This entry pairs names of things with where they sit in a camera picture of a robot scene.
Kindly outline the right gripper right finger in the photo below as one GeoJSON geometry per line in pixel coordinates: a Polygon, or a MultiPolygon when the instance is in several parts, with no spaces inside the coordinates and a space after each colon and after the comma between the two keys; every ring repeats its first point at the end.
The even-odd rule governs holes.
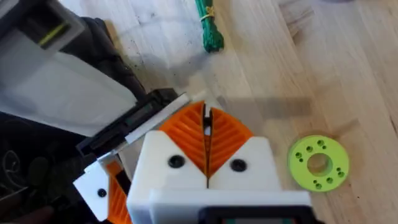
{"type": "Polygon", "coordinates": [[[238,119],[211,109],[208,188],[281,190],[270,142],[255,136],[238,119]]]}

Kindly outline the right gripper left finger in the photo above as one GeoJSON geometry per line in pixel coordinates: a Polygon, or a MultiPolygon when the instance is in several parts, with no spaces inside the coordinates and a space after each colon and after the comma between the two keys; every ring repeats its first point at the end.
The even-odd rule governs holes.
{"type": "Polygon", "coordinates": [[[192,103],[144,136],[128,204],[147,204],[152,190],[206,189],[205,103],[192,103]]]}

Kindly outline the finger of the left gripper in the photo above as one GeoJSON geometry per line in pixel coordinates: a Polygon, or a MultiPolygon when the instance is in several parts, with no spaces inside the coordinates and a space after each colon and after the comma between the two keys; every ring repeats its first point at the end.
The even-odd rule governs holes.
{"type": "Polygon", "coordinates": [[[132,222],[126,205],[131,181],[117,155],[99,157],[73,184],[98,221],[132,222]]]}

